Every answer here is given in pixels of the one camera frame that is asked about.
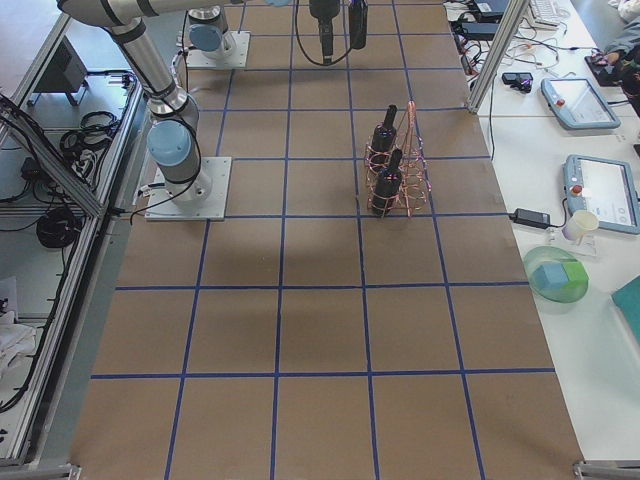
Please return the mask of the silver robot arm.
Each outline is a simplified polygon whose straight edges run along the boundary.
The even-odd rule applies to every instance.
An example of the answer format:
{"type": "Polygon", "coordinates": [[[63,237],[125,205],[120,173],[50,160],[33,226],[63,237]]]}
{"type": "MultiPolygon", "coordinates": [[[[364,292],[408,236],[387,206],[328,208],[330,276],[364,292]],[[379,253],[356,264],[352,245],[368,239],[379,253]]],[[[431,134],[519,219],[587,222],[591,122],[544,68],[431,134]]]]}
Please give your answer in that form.
{"type": "Polygon", "coordinates": [[[178,84],[147,33],[145,18],[184,10],[189,36],[198,50],[220,50],[229,37],[223,28],[224,1],[59,1],[74,20],[106,31],[133,69],[148,96],[154,121],[147,149],[163,174],[170,198],[179,202],[209,196],[212,180],[203,171],[197,147],[197,106],[178,84]]]}
{"type": "MultiPolygon", "coordinates": [[[[333,64],[333,19],[340,12],[339,1],[310,1],[309,13],[318,23],[319,40],[321,46],[322,62],[315,62],[304,51],[300,44],[299,33],[296,32],[296,40],[303,56],[312,64],[330,66],[333,64]]],[[[232,36],[229,33],[228,22],[224,7],[213,5],[203,8],[195,8],[186,11],[188,20],[188,37],[196,50],[212,56],[223,54],[234,49],[232,36]]]]}

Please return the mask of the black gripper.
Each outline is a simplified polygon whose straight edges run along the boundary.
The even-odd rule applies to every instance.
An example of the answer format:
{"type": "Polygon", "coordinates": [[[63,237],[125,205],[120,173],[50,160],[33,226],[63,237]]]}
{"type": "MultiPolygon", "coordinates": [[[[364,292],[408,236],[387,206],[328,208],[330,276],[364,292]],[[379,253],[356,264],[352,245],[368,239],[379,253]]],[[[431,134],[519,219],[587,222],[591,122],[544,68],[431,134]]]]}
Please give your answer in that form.
{"type": "Polygon", "coordinates": [[[318,21],[322,64],[330,65],[334,55],[332,20],[340,13],[340,1],[309,0],[309,12],[310,15],[318,21]]]}

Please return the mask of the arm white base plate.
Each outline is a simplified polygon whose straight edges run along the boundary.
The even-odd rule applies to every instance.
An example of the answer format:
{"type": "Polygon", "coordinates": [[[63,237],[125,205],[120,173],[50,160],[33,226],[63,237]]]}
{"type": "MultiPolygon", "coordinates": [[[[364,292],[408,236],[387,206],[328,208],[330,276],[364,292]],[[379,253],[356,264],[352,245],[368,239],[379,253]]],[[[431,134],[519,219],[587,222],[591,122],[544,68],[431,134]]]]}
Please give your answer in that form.
{"type": "Polygon", "coordinates": [[[191,47],[187,67],[192,70],[244,69],[247,63],[250,33],[193,28],[189,33],[191,47]]]}
{"type": "Polygon", "coordinates": [[[204,157],[201,171],[193,185],[180,193],[185,185],[179,187],[166,185],[164,175],[156,168],[154,182],[162,183],[150,193],[150,208],[144,211],[150,221],[199,221],[225,219],[228,189],[232,170],[231,157],[204,157]]]}

